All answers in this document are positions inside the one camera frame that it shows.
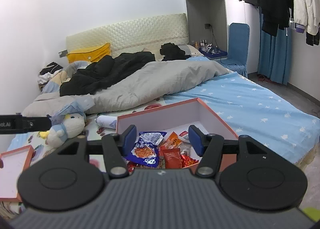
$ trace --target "blue tray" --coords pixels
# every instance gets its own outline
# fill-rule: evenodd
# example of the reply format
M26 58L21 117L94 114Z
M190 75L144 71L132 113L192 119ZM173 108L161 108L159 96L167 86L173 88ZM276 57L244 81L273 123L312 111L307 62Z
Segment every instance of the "blue tray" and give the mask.
M204 52L201 49L199 49L199 52L202 53L204 56L209 57L209 58L217 58L217 57L228 56L228 52L222 51L222 50L221 50L221 52L210 53L210 52Z

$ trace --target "box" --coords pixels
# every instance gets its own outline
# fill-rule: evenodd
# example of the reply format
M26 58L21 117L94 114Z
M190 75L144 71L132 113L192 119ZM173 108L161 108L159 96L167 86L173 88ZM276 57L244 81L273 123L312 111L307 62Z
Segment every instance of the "box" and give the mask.
M3 167L0 168L0 201L22 202L17 190L17 181L30 166L33 147L31 145L0 154Z
M166 131L168 132L167 137L173 131L177 134L188 131L190 125L195 125L204 134L215 133L225 139L238 140L238 135L232 128L200 98L118 116L116 132L121 134L132 124L137 127L137 140L139 131ZM201 160L193 148L191 148L190 156ZM220 171L235 161L235 154L223 155ZM194 172L196 166L197 164L189 167Z

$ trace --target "wall outlet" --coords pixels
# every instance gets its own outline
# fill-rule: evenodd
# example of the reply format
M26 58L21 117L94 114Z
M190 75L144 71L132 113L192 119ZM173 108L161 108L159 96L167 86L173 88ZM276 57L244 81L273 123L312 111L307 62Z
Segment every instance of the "wall outlet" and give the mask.
M60 57L60 58L65 57L65 56L67 56L67 53L68 53L67 50L64 50L64 51L62 51L62 52L59 52L59 57Z

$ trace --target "gray comforter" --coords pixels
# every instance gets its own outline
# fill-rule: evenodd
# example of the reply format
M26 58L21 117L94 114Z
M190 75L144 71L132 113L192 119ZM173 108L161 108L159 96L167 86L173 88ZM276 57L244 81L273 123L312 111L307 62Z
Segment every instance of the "gray comforter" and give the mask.
M90 96L95 105L86 113L130 109L165 94L189 90L202 82L227 74L215 61L150 62L121 82ZM54 115L79 96L59 96L59 92L39 95L22 113L24 116Z

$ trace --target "stuffed animal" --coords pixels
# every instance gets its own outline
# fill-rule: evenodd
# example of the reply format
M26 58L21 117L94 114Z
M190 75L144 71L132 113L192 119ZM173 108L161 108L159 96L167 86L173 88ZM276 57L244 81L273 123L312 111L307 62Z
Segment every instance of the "stuffed animal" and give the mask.
M83 131L84 121L84 114L67 114L61 124L53 125L49 131L39 134L41 138L46 139L49 146L60 147L67 139L74 138Z

